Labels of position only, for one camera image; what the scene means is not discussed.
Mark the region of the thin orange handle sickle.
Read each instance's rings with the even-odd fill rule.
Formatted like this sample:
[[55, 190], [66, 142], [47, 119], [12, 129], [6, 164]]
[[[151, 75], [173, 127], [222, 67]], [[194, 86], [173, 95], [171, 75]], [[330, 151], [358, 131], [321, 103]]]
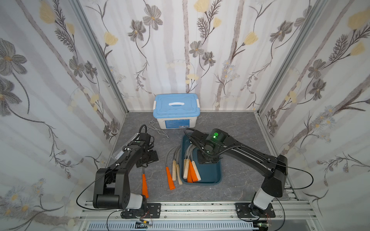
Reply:
[[194, 169], [194, 158], [193, 158], [193, 151], [189, 151], [189, 160], [190, 160], [190, 163], [189, 163], [189, 168], [190, 168], [190, 176], [191, 176], [191, 181], [190, 182], [197, 182], [198, 181], [198, 178], [197, 178], [197, 175], [195, 173], [195, 169]]

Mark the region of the wooden handle sickle group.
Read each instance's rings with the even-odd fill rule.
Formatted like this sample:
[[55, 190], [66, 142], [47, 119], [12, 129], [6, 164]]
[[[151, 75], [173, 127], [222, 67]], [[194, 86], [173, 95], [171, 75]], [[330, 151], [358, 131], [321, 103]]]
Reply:
[[183, 175], [185, 174], [185, 170], [186, 170], [186, 164], [187, 164], [187, 159], [188, 159], [188, 150], [189, 150], [190, 146], [188, 146], [188, 148], [186, 148], [185, 150], [185, 154], [184, 154], [184, 171], [183, 171]]

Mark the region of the orange handle sickle group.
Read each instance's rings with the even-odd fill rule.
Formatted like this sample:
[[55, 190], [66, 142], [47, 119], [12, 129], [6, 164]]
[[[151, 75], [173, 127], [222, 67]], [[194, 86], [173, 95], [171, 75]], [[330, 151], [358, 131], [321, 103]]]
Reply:
[[192, 175], [191, 175], [191, 170], [190, 170], [190, 169], [188, 169], [188, 178], [187, 178], [187, 182], [188, 182], [188, 183], [193, 183]]

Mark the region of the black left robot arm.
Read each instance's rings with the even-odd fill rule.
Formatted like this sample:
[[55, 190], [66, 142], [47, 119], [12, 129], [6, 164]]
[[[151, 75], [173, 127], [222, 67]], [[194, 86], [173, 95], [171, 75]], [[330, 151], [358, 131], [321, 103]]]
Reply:
[[133, 216], [148, 213], [146, 197], [131, 192], [129, 173], [138, 161], [155, 154], [152, 148], [150, 139], [131, 141], [123, 146], [114, 164], [97, 171], [92, 201], [95, 209], [121, 209]]

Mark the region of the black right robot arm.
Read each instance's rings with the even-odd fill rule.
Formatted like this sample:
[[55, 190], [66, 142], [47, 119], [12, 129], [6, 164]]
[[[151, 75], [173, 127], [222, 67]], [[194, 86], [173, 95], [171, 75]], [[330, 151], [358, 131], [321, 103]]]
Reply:
[[286, 157], [282, 155], [274, 157], [259, 152], [220, 129], [213, 129], [209, 134], [195, 129], [190, 129], [192, 133], [188, 134], [187, 130], [184, 134], [198, 149], [200, 164], [216, 164], [222, 155], [226, 155], [250, 166], [264, 177], [260, 189], [248, 205], [251, 216], [258, 218], [266, 214], [272, 200], [283, 196], [288, 175]]

